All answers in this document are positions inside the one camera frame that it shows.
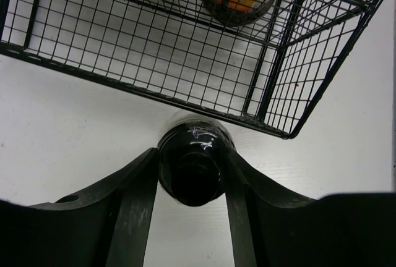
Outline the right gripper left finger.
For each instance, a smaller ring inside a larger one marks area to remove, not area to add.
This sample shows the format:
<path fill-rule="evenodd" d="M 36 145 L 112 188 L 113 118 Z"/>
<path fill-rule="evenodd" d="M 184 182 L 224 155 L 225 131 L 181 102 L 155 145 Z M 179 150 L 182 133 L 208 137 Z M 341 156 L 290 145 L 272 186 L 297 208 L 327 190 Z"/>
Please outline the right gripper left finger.
<path fill-rule="evenodd" d="M 2 266 L 142 266 L 158 150 L 54 203 L 1 202 Z"/>

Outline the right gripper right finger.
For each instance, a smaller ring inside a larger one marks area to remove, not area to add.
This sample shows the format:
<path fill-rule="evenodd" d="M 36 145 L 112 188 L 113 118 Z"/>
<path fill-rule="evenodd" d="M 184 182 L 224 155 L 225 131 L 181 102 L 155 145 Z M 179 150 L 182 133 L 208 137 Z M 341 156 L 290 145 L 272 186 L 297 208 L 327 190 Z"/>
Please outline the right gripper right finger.
<path fill-rule="evenodd" d="M 395 194 L 312 199 L 224 152 L 236 266 L 394 266 Z"/>

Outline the black-cap spice jar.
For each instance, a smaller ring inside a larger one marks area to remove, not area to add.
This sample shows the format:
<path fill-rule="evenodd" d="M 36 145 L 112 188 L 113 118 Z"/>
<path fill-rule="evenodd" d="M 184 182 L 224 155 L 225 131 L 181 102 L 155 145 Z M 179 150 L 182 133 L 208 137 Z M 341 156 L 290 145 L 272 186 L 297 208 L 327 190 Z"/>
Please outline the black-cap spice jar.
<path fill-rule="evenodd" d="M 160 184 L 176 201 L 199 207 L 224 194 L 224 154 L 236 148 L 219 121 L 182 116 L 173 121 L 157 149 Z"/>

